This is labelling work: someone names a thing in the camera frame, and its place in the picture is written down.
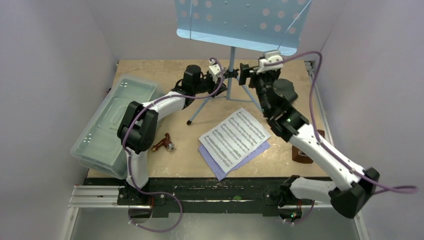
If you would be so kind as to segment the light blue music stand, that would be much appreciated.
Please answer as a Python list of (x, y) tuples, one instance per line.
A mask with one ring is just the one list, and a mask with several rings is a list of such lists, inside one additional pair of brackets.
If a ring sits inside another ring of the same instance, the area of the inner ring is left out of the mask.
[(237, 48), (294, 55), (310, 5), (309, 0), (177, 0), (176, 34), (229, 46), (232, 71)]

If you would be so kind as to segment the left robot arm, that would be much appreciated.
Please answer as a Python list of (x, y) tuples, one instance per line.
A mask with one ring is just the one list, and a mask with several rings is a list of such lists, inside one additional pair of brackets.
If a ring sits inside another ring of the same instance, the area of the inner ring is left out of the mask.
[(196, 99), (215, 97), (223, 91), (224, 69), (214, 63), (206, 72), (198, 65), (188, 65), (183, 77), (164, 96), (138, 103), (132, 101), (118, 127), (117, 136), (126, 155), (126, 181), (133, 187), (129, 197), (138, 205), (154, 195), (144, 186), (148, 183), (147, 153), (154, 143), (158, 122), (187, 108)]

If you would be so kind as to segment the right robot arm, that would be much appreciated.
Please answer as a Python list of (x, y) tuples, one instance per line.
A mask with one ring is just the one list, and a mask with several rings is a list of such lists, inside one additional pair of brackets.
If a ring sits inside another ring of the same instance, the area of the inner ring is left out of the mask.
[(292, 204), (301, 199), (327, 204), (342, 216), (352, 219), (375, 193), (376, 186), (365, 178), (378, 181), (379, 172), (364, 169), (348, 158), (339, 162), (328, 151), (326, 141), (315, 134), (308, 119), (293, 106), (298, 95), (294, 84), (280, 78), (280, 70), (261, 72), (258, 66), (240, 64), (239, 84), (250, 79), (249, 88), (255, 89), (262, 113), (272, 132), (285, 142), (305, 153), (324, 170), (330, 181), (313, 180), (292, 175), (277, 193), (279, 205)]

